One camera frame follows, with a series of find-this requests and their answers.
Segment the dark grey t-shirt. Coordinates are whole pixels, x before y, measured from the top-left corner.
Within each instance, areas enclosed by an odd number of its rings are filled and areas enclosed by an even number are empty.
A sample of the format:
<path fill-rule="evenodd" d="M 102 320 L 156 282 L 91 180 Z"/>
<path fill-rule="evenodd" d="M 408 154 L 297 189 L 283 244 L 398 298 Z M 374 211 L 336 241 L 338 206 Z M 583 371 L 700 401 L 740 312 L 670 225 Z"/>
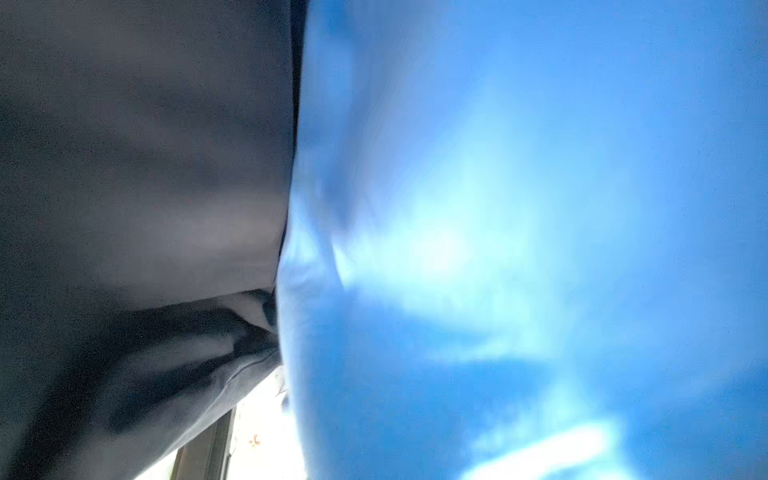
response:
<path fill-rule="evenodd" d="M 303 1 L 1 5 L 1 475 L 132 479 L 279 362 Z"/>

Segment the light blue garment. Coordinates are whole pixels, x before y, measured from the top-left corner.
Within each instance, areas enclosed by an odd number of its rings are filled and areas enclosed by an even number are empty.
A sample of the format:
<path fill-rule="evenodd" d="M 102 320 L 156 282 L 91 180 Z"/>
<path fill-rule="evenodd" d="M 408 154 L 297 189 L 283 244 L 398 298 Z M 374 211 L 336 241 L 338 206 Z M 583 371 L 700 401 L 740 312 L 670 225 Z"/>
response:
<path fill-rule="evenodd" d="M 767 5 L 312 1 L 313 479 L 767 475 Z"/>

